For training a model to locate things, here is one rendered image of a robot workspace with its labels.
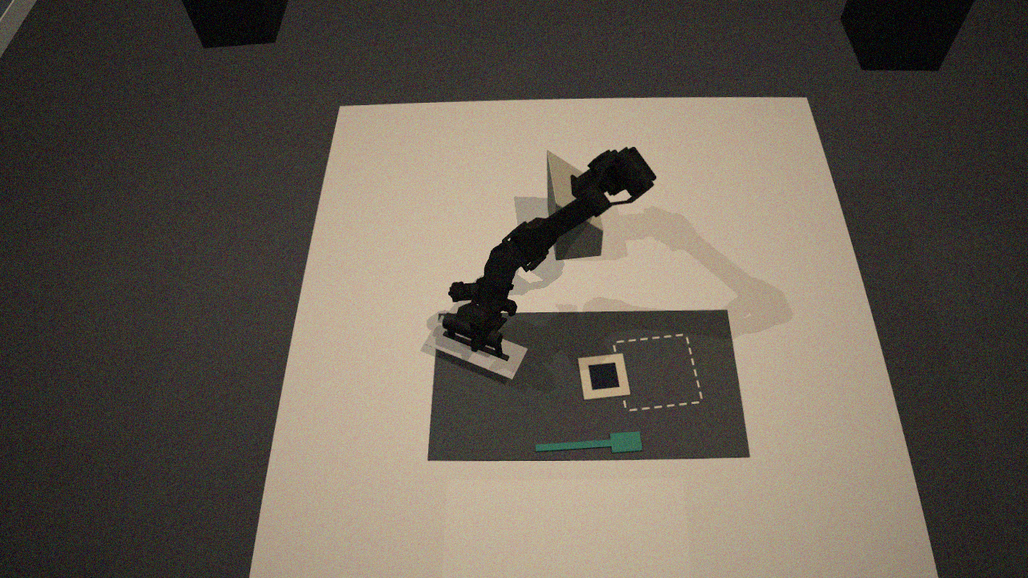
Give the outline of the tan square tile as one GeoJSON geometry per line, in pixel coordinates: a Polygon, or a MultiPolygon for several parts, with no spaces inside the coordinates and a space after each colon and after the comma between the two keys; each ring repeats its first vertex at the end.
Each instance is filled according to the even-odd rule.
{"type": "Polygon", "coordinates": [[[579,358],[585,400],[630,396],[622,354],[579,358]]]}

